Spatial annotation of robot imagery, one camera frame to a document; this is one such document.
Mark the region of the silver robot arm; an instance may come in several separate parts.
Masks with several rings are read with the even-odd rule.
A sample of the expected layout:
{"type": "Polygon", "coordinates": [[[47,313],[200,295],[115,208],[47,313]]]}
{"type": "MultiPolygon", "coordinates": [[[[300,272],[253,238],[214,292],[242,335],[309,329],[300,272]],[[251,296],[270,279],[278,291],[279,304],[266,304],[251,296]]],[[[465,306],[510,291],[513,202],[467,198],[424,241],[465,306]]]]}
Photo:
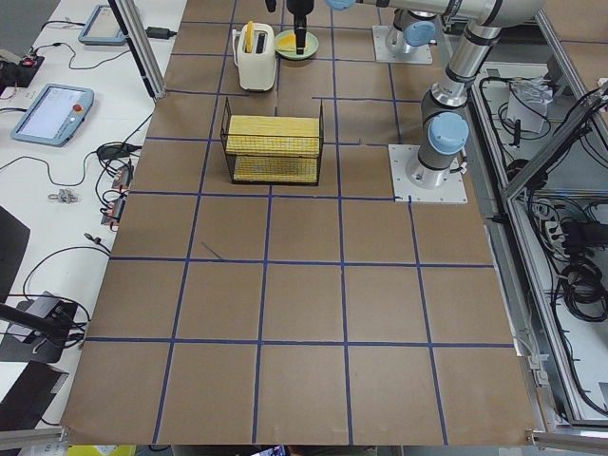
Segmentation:
{"type": "MultiPolygon", "coordinates": [[[[314,1],[286,1],[294,18],[294,30],[275,38],[275,51],[290,60],[305,60],[316,52],[313,37],[308,38],[307,16],[314,10],[314,1]]],[[[373,26],[375,61],[381,63],[432,62],[428,45],[436,39],[436,13],[396,9],[390,26],[373,26]]]]}
{"type": "Polygon", "coordinates": [[[421,10],[461,15],[469,22],[445,69],[433,84],[421,109],[424,136],[407,165],[408,178],[435,190],[450,174],[450,166],[466,145],[469,126],[462,117],[467,94],[502,29],[517,26],[535,16],[543,1],[424,1],[421,10]]]}

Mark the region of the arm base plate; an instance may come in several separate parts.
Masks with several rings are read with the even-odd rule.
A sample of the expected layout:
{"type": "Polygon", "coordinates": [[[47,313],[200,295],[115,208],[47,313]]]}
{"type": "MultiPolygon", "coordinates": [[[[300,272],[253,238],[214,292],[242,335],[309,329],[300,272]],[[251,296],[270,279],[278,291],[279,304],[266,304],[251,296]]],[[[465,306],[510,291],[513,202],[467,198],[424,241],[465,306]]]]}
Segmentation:
{"type": "Polygon", "coordinates": [[[389,164],[396,202],[466,204],[467,196],[456,159],[445,170],[425,168],[418,157],[417,144],[390,144],[389,164]]]}
{"type": "Polygon", "coordinates": [[[375,61],[392,64],[430,65],[429,43],[435,39],[436,27],[419,22],[399,30],[394,26],[373,26],[375,61]]]}

